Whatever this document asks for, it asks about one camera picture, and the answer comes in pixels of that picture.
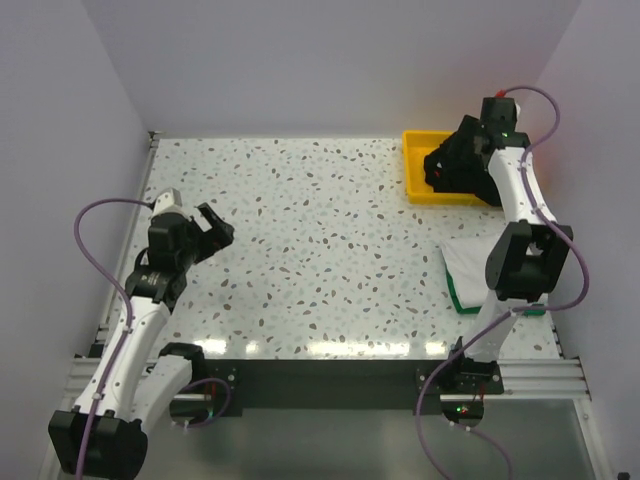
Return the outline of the black t shirt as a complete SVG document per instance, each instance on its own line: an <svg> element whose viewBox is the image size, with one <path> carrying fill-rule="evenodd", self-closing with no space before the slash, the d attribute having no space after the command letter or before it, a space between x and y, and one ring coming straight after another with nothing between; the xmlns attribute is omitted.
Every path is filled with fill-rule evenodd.
<svg viewBox="0 0 640 480"><path fill-rule="evenodd" d="M439 146L424 157L423 170L425 183L436 193L462 193L455 169L449 163L448 149Z"/></svg>

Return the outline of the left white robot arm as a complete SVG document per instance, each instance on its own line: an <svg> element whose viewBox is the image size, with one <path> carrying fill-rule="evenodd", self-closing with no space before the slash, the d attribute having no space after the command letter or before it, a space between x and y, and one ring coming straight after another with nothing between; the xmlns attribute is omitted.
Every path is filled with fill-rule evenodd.
<svg viewBox="0 0 640 480"><path fill-rule="evenodd" d="M111 342L87 386L68 410L53 413L48 432L63 472L77 479L133 479L146 458L149 435L174 397L212 388L220 406L185 424L204 427L231 404L232 377L212 376L203 349L175 343L161 352L149 375L151 349L187 286L189 269L230 246L233 227L206 203L197 209L209 224L204 230L187 215L177 191L169 189L149 203L148 245L124 283L102 265L96 268L123 300Z"/></svg>

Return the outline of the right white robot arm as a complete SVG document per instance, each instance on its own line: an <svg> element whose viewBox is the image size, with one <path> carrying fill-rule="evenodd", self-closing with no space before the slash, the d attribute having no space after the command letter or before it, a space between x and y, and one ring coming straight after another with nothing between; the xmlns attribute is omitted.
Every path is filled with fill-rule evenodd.
<svg viewBox="0 0 640 480"><path fill-rule="evenodd" d="M517 131L518 107L505 95L486 97L479 118L465 118L454 133L458 152L483 168L495 185L506 227L485 264L487 298L467 334L436 377L442 393L501 394L498 357L516 319L543 312L543 296L556 287L573 231L546 207L533 172L531 142Z"/></svg>

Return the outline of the yellow plastic bin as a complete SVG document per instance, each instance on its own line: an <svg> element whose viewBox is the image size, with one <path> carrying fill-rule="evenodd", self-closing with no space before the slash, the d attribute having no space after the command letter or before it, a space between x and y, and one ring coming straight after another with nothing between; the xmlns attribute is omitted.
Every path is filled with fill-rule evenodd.
<svg viewBox="0 0 640 480"><path fill-rule="evenodd" d="M478 206L488 204L468 193L437 193L426 183L424 157L452 134L451 131L406 130L402 134L402 152L406 193L411 204L441 206Z"/></svg>

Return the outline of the folded white t shirt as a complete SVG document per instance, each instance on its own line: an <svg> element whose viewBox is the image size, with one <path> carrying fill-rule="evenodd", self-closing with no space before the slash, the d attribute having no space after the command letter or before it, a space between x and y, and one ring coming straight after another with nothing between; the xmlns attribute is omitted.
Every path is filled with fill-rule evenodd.
<svg viewBox="0 0 640 480"><path fill-rule="evenodd" d="M441 242L448 285L461 310L483 305L489 290L485 279L486 262L499 238L500 234L496 233Z"/></svg>

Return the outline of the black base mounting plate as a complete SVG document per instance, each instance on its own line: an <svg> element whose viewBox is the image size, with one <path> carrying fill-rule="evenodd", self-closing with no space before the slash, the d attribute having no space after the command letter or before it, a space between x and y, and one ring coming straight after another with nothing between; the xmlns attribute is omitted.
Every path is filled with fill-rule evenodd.
<svg viewBox="0 0 640 480"><path fill-rule="evenodd" d="M208 360L208 374L227 382L199 386L177 396L175 418L203 419L224 411L240 417L245 409L410 410L439 360Z"/></svg>

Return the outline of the folded green t shirt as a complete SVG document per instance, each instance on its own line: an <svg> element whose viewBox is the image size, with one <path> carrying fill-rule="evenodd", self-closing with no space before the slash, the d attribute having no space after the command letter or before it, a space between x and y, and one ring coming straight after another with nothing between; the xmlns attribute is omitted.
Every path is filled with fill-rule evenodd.
<svg viewBox="0 0 640 480"><path fill-rule="evenodd" d="M450 299L458 314L473 315L480 312L486 297L485 293L474 294L471 296L471 299L468 299L466 296L465 301L462 301L462 297L457 293L454 279L449 271L446 271L446 282Z"/></svg>

